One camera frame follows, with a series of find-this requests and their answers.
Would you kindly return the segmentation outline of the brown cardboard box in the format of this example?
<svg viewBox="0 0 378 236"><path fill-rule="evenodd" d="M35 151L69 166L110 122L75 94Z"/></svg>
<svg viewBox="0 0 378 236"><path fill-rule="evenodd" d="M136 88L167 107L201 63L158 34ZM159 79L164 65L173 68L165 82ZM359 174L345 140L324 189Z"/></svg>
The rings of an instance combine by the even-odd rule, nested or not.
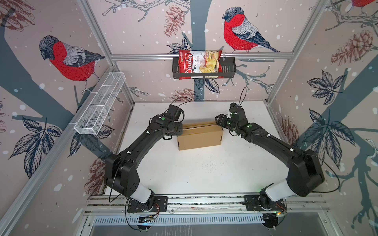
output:
<svg viewBox="0 0 378 236"><path fill-rule="evenodd" d="M223 128L216 122L183 124L183 132L177 136L179 150L218 146L223 137Z"/></svg>

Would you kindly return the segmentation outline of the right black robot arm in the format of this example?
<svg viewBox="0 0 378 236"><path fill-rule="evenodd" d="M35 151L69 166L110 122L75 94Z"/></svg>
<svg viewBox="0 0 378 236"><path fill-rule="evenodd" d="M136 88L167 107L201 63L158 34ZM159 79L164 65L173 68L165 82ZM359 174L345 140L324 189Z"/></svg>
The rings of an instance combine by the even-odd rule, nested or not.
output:
<svg viewBox="0 0 378 236"><path fill-rule="evenodd" d="M242 106L231 103L230 117L220 114L216 124L234 131L249 143L265 149L288 167L287 178L266 186L259 192L259 202L264 209L286 197L306 197L325 181L320 160L312 150L304 151L293 147L268 133L260 125L248 122Z"/></svg>

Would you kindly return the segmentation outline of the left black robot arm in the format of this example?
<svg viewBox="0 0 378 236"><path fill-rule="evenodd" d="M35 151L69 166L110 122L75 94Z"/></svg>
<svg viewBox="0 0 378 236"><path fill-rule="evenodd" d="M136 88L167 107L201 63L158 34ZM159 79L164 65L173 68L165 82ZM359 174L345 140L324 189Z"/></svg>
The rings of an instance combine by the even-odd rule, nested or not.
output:
<svg viewBox="0 0 378 236"><path fill-rule="evenodd" d="M105 160L106 186L151 209L155 193L140 183L137 168L159 140L171 140L174 136L182 135L183 124L178 120L184 115L180 107L169 105L166 112L150 119L146 130L129 147L119 154L110 154Z"/></svg>

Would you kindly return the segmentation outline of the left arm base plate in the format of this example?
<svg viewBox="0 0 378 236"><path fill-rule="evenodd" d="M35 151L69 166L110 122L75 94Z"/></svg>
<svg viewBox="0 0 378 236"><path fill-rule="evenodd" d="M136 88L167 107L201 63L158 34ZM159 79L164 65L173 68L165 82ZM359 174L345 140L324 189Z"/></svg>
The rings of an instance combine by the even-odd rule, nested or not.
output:
<svg viewBox="0 0 378 236"><path fill-rule="evenodd" d="M167 196L153 196L146 203L141 203L136 199L130 198L127 204L128 213L158 213L166 212L168 205Z"/></svg>

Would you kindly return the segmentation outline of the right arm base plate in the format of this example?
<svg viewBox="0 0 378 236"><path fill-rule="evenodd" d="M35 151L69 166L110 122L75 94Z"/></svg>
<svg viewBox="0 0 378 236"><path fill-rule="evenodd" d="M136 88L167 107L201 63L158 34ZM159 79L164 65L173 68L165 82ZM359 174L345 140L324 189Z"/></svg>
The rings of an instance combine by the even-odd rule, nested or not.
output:
<svg viewBox="0 0 378 236"><path fill-rule="evenodd" d="M273 202L268 197L260 195L245 195L243 198L242 204L246 206L247 211L286 211L286 205L282 199Z"/></svg>

